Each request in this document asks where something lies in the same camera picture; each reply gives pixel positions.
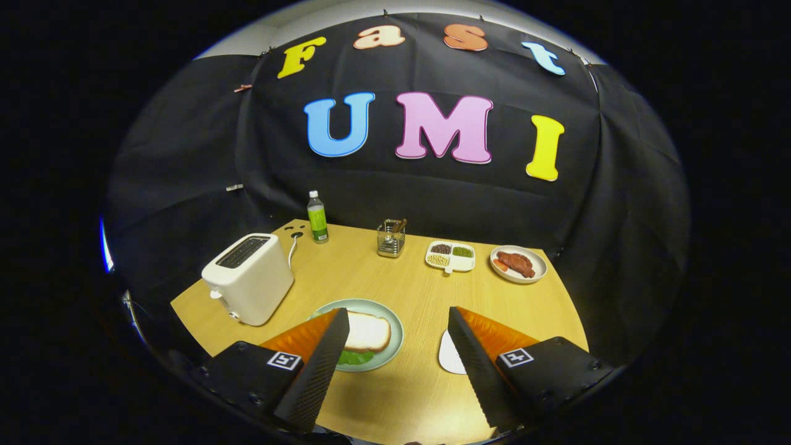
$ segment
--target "pink letter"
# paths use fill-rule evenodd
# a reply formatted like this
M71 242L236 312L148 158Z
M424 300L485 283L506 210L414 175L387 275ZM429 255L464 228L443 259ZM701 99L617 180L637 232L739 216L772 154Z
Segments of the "pink letter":
M428 93L401 93L396 98L403 105L403 142L395 149L399 158L423 158L428 150L420 143L420 131L426 134L431 150L438 158L445 155L456 133L459 146L451 156L457 161L488 164L492 156L486 150L486 116L494 104L489 99L465 96L446 119Z

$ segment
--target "green beans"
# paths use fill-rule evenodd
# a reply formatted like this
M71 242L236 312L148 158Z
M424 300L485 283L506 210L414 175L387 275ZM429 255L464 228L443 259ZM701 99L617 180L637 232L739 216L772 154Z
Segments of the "green beans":
M454 247L453 254L457 257L472 258L472 251L470 249L465 249L464 247Z

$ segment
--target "toaster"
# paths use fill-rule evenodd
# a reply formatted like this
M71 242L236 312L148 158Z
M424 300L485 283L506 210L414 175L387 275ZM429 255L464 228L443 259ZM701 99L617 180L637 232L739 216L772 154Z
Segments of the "toaster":
M273 234L242 237L207 264L201 277L228 315L252 326L269 320L294 282L280 239Z

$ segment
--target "white plate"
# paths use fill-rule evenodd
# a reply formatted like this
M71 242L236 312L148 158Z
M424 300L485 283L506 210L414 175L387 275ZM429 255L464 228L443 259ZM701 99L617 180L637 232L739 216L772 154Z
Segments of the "white plate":
M499 267L494 265L494 260L497 260L497 252L521 253L522 255L525 255L533 264L533 270L536 271L536 274L532 278L524 278L522 274L512 270L511 268L503 272ZM547 263L544 262L543 258L539 257L539 255L534 253L532 250L520 247L518 245L501 245L495 250L492 250L492 253L489 255L489 263L491 264L492 269L494 269L494 271L499 276L505 278L508 281L513 281L514 283L535 283L536 281L541 280L541 277L547 273Z
M450 254L444 253L436 253L432 252L431 248L437 244L446 244L450 246ZM472 252L472 258L467 257L459 257L457 255L453 255L453 248L455 247L464 247ZM448 265L447 266L439 266L436 264L431 264L429 262L429 256L431 255L439 255L440 257L448 258ZM444 269L445 273L452 273L453 271L457 272L467 272L471 271L475 267L475 249L472 248L471 245L460 244L458 242L449 242L449 241L435 241L429 244L429 248L426 249L426 264L433 268L440 268Z
M461 357L453 344L453 339L450 337L448 330L442 334L442 341L440 342L440 366L447 372L453 374L467 374L464 369L464 364L461 363Z
M374 317L384 318L390 323L390 343L382 352L377 352L369 362L363 363L362 365L337 365L335 366L336 370L347 372L371 371L372 369L384 366L401 350L401 345L403 344L403 326L401 326L401 321L398 319L398 316L396 316L396 313L388 309L385 305L365 299L339 300L320 307L310 318L318 317L336 307L345 307L346 310L371 314Z

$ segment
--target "green bottle label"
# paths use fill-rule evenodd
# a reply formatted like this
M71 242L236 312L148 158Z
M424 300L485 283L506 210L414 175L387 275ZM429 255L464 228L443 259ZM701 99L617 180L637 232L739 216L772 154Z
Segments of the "green bottle label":
M313 239L316 241L327 239L327 217L324 216L324 209L308 210L308 218L310 218L310 230L313 232Z

